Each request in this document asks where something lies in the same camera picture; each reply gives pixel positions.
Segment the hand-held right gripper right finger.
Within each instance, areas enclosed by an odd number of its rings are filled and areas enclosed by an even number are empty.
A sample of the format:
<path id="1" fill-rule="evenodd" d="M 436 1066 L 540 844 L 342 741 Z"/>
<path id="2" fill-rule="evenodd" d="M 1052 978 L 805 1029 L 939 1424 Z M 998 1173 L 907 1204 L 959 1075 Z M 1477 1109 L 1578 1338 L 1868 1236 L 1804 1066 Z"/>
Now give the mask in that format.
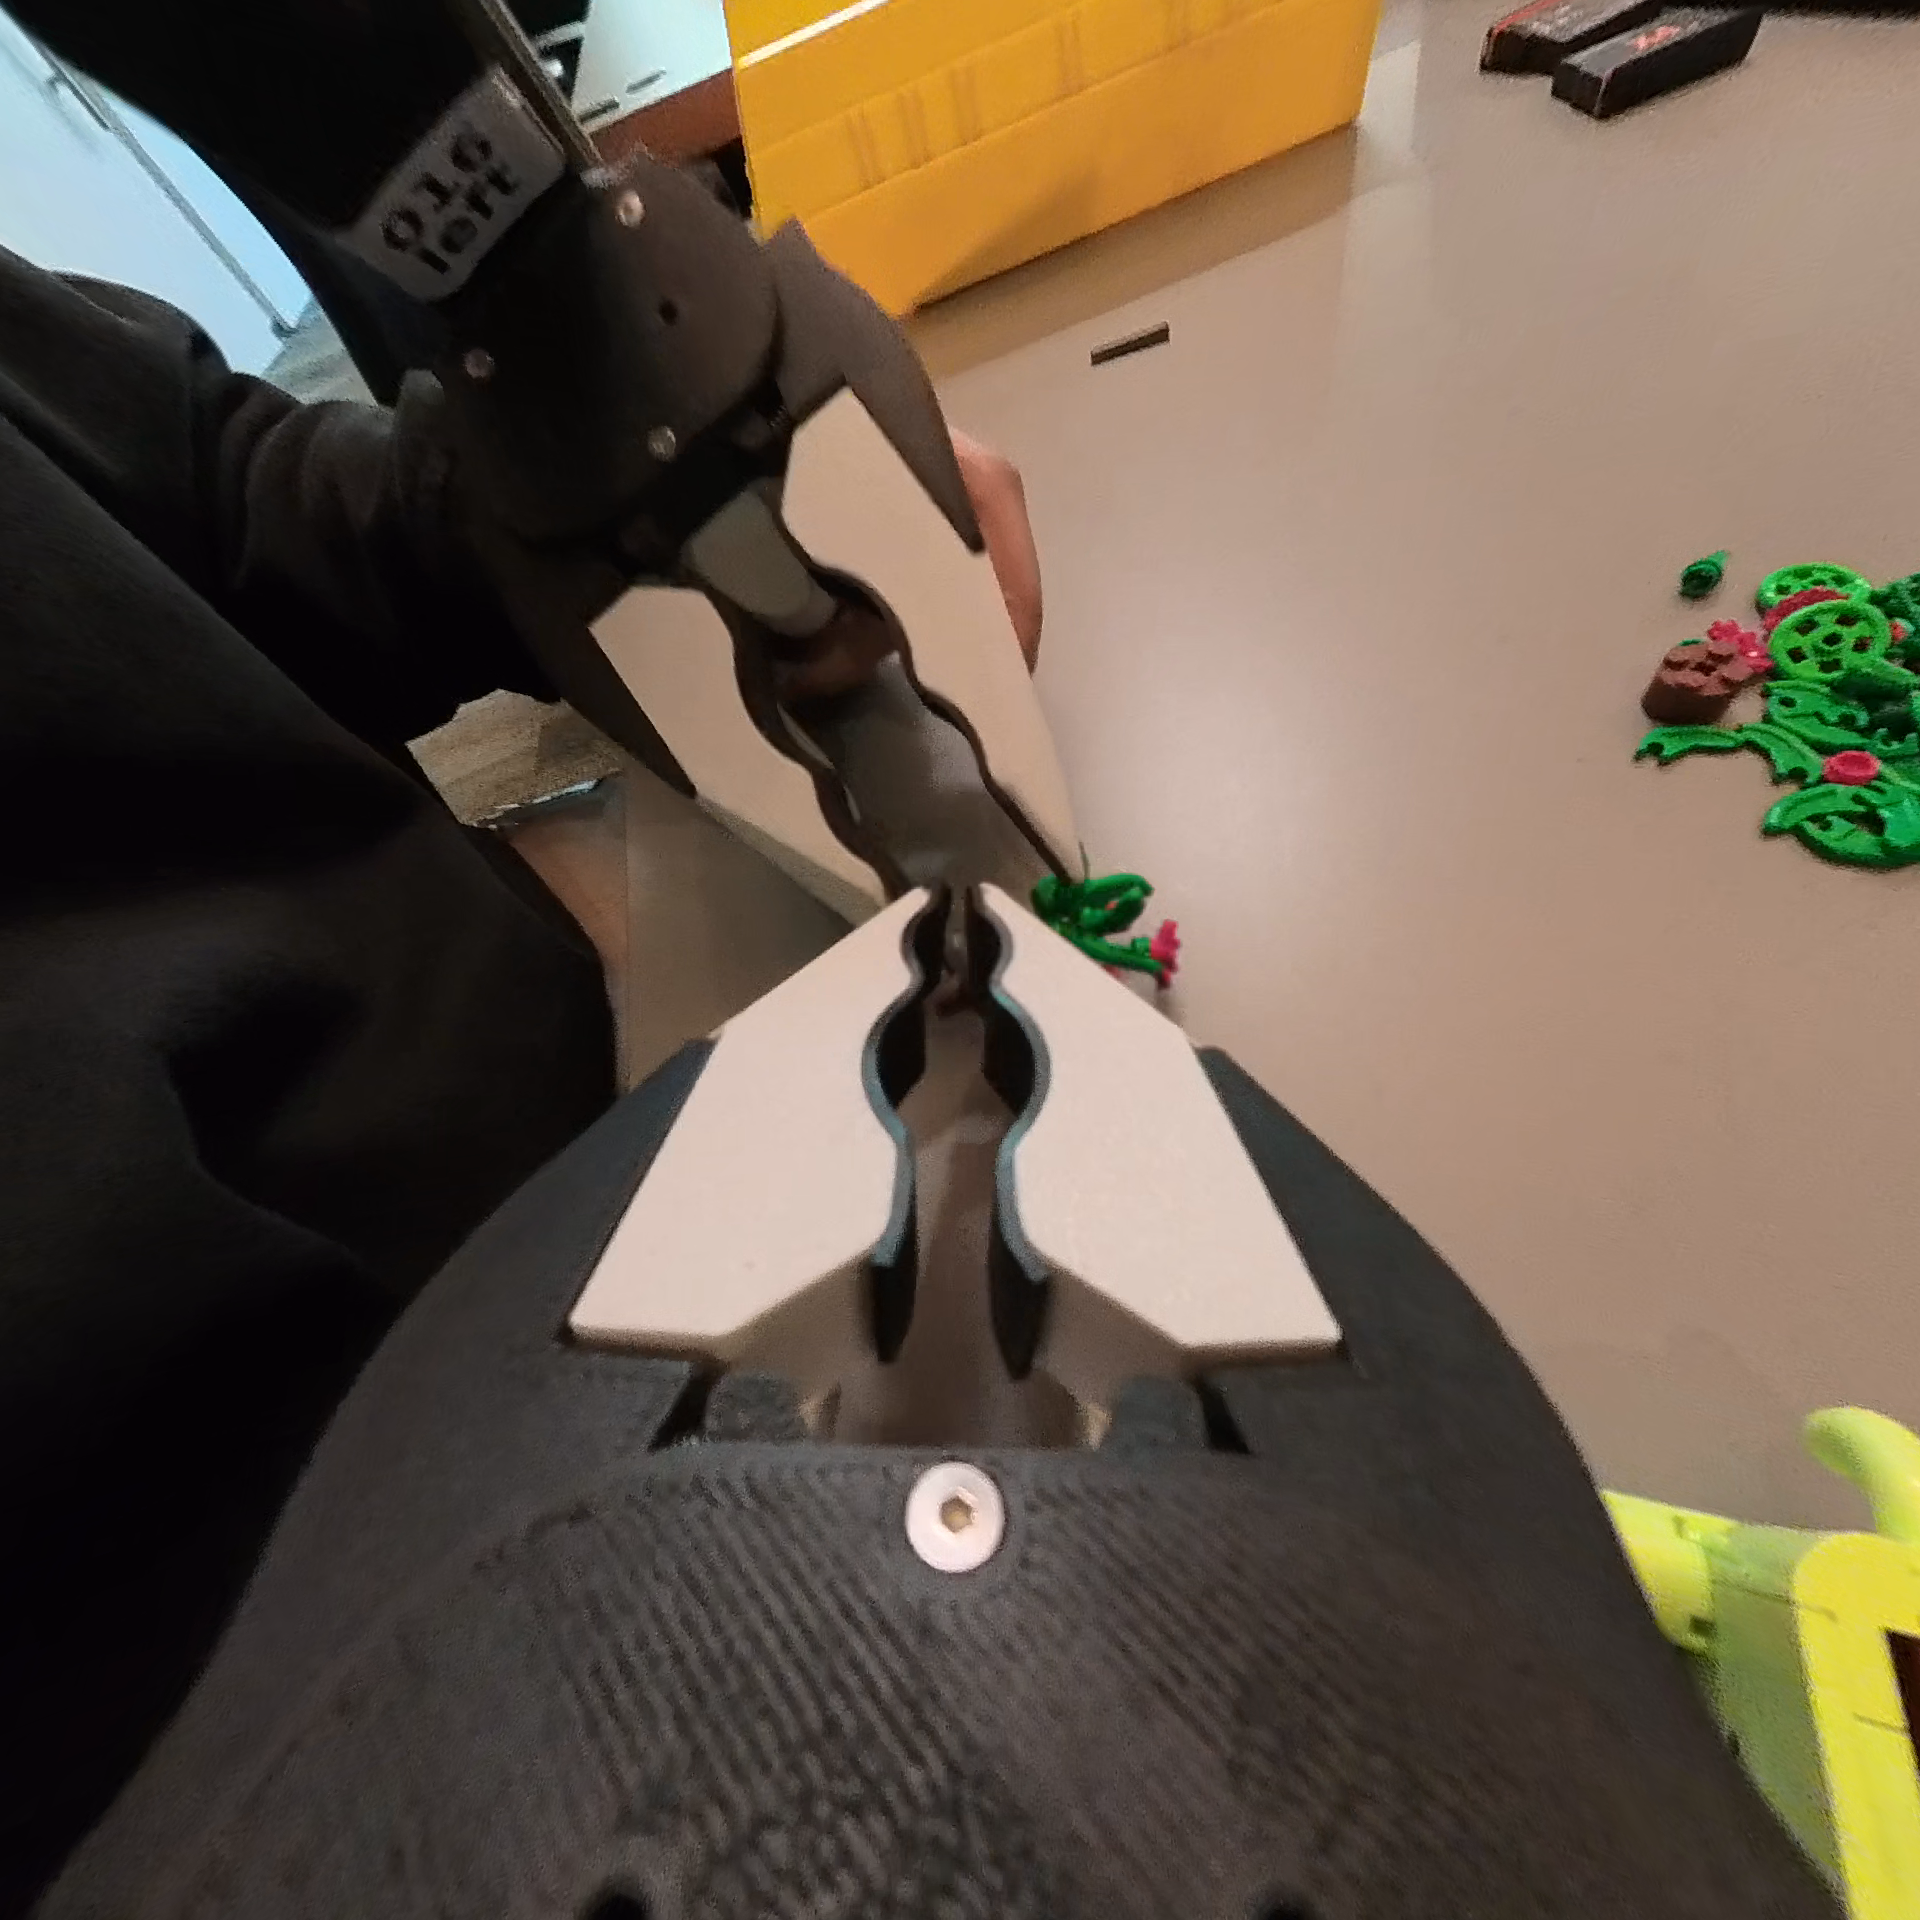
<path id="1" fill-rule="evenodd" d="M 971 894 L 971 982 L 1007 1113 L 990 1228 L 1007 1373 L 1333 1355 L 1333 1309 L 1186 1033 L 996 884 Z"/>

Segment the green leafy toy plant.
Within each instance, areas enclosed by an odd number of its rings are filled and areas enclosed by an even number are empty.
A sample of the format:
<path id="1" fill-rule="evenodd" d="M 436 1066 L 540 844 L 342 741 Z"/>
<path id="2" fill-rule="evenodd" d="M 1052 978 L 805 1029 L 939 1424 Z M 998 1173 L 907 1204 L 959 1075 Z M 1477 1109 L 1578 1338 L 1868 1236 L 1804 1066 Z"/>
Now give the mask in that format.
<path id="1" fill-rule="evenodd" d="M 1071 949 L 1110 977 L 1145 978 L 1169 992 L 1181 964 L 1181 933 L 1175 918 L 1145 929 L 1155 888 L 1138 873 L 1107 873 L 1084 881 L 1045 875 L 1028 897 L 1030 912 Z"/>

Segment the pile of small toy pieces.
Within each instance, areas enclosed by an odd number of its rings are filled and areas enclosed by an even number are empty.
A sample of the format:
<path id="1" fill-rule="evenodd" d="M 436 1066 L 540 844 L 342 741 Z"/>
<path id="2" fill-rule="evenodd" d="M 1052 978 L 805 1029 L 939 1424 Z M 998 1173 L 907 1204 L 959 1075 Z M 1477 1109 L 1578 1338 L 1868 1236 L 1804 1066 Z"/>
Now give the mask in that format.
<path id="1" fill-rule="evenodd" d="M 1770 789 L 1763 838 L 1851 873 L 1913 873 L 1916 571 L 1875 581 L 1831 560 L 1774 566 L 1750 610 L 1716 616 L 1679 643 L 1695 638 L 1740 643 L 1748 681 L 1715 725 L 1657 728 L 1638 698 L 1634 763 L 1750 758 Z"/>

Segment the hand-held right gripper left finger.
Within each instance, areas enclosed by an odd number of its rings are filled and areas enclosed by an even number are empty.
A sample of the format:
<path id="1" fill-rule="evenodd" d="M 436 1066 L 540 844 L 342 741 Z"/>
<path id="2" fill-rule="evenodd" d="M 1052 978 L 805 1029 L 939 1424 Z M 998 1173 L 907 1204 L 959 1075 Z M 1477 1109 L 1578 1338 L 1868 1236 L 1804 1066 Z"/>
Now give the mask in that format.
<path id="1" fill-rule="evenodd" d="M 918 1286 L 925 1070 L 950 894 L 918 888 L 725 1022 L 566 1331 L 707 1370 L 898 1358 Z"/>

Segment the person's left hand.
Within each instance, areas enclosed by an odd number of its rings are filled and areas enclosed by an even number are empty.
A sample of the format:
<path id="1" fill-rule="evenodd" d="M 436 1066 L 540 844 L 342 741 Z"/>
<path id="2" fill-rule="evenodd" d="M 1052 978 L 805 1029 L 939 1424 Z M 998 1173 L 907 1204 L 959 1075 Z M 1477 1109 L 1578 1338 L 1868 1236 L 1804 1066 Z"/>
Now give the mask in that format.
<path id="1" fill-rule="evenodd" d="M 1045 588 L 1020 468 L 983 441 L 950 429 L 950 449 L 998 586 L 1015 643 L 1030 675 L 1039 664 Z"/>

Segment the brown round toy brick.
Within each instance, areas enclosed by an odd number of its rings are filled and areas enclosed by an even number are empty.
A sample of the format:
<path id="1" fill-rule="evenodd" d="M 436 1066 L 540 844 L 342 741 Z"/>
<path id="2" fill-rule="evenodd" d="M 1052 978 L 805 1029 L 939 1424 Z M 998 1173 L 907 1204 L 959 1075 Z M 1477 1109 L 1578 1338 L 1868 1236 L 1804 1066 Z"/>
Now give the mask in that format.
<path id="1" fill-rule="evenodd" d="M 1679 643 L 1657 664 L 1641 693 L 1641 712 L 1657 728 L 1715 725 L 1748 681 L 1748 666 L 1735 641 Z"/>

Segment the small black battery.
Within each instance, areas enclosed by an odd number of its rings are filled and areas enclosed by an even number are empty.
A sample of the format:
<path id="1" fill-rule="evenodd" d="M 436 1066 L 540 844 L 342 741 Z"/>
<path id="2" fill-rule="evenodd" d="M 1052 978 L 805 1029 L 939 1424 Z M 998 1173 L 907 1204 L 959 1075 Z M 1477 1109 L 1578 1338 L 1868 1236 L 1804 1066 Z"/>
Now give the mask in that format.
<path id="1" fill-rule="evenodd" d="M 1633 113 L 1740 66 L 1763 18 L 1763 8 L 1667 8 L 1566 58 L 1553 97 L 1595 122 Z"/>
<path id="2" fill-rule="evenodd" d="M 1549 78 L 1566 60 L 1638 29 L 1662 12 L 1663 2 L 1530 2 L 1487 28 L 1479 72 Z"/>

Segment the person's left forearm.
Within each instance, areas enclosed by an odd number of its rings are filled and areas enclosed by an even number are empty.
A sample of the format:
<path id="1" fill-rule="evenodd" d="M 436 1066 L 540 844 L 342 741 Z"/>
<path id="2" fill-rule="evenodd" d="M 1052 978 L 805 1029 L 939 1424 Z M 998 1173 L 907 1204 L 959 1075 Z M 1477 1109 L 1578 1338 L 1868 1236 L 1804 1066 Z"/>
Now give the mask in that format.
<path id="1" fill-rule="evenodd" d="M 298 401 L 154 294 L 12 252 L 2 283 L 5 425 L 329 721 L 401 747 L 498 693 L 561 702 L 482 571 L 429 377 L 395 408 Z"/>

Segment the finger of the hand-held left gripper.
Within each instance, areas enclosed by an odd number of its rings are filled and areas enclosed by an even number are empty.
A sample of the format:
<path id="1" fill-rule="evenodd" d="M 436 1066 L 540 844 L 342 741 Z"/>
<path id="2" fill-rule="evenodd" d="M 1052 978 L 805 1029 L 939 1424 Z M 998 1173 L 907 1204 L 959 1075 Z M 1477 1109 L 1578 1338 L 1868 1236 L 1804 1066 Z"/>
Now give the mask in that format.
<path id="1" fill-rule="evenodd" d="M 909 685 L 1046 870 L 1086 873 L 1059 744 L 1017 646 L 991 560 L 953 526 L 851 389 L 798 425 L 782 521 L 801 553 L 878 598 Z"/>
<path id="2" fill-rule="evenodd" d="M 857 853 L 826 798 L 826 763 L 778 744 L 741 685 L 737 638 L 701 592 L 626 590 L 590 624 L 617 681 L 698 808 L 842 922 L 868 922 L 897 888 Z"/>

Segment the lime toy brick pot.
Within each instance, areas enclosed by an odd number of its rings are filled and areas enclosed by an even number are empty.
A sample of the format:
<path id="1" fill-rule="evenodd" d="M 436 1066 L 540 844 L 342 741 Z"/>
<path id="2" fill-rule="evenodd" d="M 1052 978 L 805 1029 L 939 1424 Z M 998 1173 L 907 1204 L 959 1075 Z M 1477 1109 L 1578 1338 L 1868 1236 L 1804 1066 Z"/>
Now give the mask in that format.
<path id="1" fill-rule="evenodd" d="M 1724 1741 L 1845 1913 L 1916 1917 L 1917 1440 L 1868 1408 L 1823 1408 L 1804 1440 L 1866 1529 L 1602 1499 Z"/>

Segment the yellow plastic bin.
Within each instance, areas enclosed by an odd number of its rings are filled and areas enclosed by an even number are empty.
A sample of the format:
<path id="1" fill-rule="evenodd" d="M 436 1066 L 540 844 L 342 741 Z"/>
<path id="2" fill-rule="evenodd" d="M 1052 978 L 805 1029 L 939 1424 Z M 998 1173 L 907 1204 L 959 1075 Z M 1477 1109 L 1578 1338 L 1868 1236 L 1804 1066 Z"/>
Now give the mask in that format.
<path id="1" fill-rule="evenodd" d="M 759 224 L 907 315 L 1351 125 L 1379 2 L 727 2 Z"/>

